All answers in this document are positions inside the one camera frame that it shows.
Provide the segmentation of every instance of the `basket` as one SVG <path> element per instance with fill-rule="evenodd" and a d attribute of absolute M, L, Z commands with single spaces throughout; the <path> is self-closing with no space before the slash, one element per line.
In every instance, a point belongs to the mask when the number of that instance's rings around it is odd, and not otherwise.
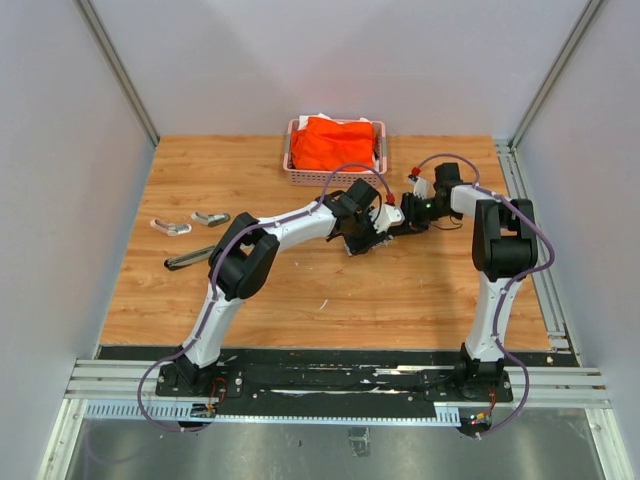
<path fill-rule="evenodd" d="M 333 119 L 337 122 L 354 122 L 356 120 L 341 120 Z M 289 122 L 289 128 L 287 130 L 287 138 L 284 147 L 284 162 L 283 167 L 287 175 L 289 175 L 289 181 L 292 185 L 302 186 L 323 186 L 327 181 L 331 172 L 323 170 L 296 170 L 293 166 L 293 158 L 291 156 L 291 133 L 298 129 L 299 120 L 294 118 Z M 384 123 L 371 122 L 376 134 L 374 143 L 374 154 L 378 160 L 378 171 L 381 175 L 387 172 L 388 160 L 387 160 L 387 136 L 384 130 Z M 362 178 L 369 185 L 378 188 L 382 181 L 373 172 L 338 172 L 331 179 L 331 186 L 333 187 L 348 187 L 357 179 Z"/>

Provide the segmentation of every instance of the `orange cloth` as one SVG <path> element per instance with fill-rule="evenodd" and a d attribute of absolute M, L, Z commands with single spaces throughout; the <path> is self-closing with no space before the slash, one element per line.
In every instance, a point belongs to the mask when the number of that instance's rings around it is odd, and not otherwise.
<path fill-rule="evenodd" d="M 375 131 L 369 122 L 338 124 L 324 118 L 311 117 L 304 130 L 291 134 L 291 155 L 298 170 L 335 170 L 345 163 L 374 166 Z M 343 172 L 362 172 L 349 167 Z"/>

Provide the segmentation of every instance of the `plastic basket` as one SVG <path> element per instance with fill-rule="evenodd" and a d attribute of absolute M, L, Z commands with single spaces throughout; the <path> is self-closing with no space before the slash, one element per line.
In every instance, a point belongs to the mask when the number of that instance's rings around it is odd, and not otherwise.
<path fill-rule="evenodd" d="M 338 122 L 355 122 L 357 120 L 342 120 L 334 119 Z M 285 172 L 289 175 L 289 181 L 292 185 L 303 186 L 322 186 L 327 181 L 329 173 L 323 170 L 297 170 L 293 166 L 293 158 L 291 156 L 291 133 L 298 129 L 299 120 L 294 118 L 289 122 L 289 128 L 287 130 L 287 138 L 284 147 L 284 162 L 283 167 Z M 371 122 L 374 131 L 376 133 L 374 154 L 378 160 L 378 171 L 381 175 L 387 172 L 388 159 L 387 159 L 387 136 L 385 134 L 384 123 Z M 362 178 L 365 182 L 378 188 L 382 182 L 380 178 L 373 172 L 338 172 L 331 179 L 331 186 L 334 187 L 348 187 L 357 179 Z"/>

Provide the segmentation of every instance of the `wood surface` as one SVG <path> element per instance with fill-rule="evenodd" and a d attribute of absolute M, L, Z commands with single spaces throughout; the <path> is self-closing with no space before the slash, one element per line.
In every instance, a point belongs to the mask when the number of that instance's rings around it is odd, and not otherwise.
<path fill-rule="evenodd" d="M 283 137 L 163 137 L 144 192 L 101 342 L 179 344 L 191 331 L 207 289 L 206 262 L 169 272 L 167 257 L 214 244 L 226 226 L 207 228 L 193 211 L 272 216 L 308 204 L 318 187 L 289 185 Z M 394 137 L 387 174 L 396 198 L 428 155 L 455 152 L 478 165 L 487 187 L 506 193 L 489 137 Z M 423 175 L 433 181 L 433 162 Z M 471 170 L 461 166 L 463 179 Z M 152 218 L 193 225 L 167 237 Z M 226 345 L 265 347 L 453 348 L 471 327 L 478 291 L 471 260 L 472 220 L 435 228 L 349 257 L 342 239 L 293 247 L 276 258 L 263 289 L 240 309 Z M 442 219 L 443 227 L 450 227 Z M 530 279 L 516 298 L 506 345 L 548 349 Z"/>

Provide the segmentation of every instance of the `wall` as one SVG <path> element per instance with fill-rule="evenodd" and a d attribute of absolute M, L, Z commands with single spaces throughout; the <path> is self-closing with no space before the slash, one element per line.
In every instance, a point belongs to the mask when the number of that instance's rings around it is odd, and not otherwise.
<path fill-rule="evenodd" d="M 587 365 L 640 473 L 640 4 L 609 2 L 520 149 Z"/>
<path fill-rule="evenodd" d="M 300 113 L 509 137 L 585 0 L 94 0 L 161 134 Z"/>
<path fill-rule="evenodd" d="M 0 61 L 0 478 L 32 479 L 153 151 L 73 2 L 3 2 Z"/>

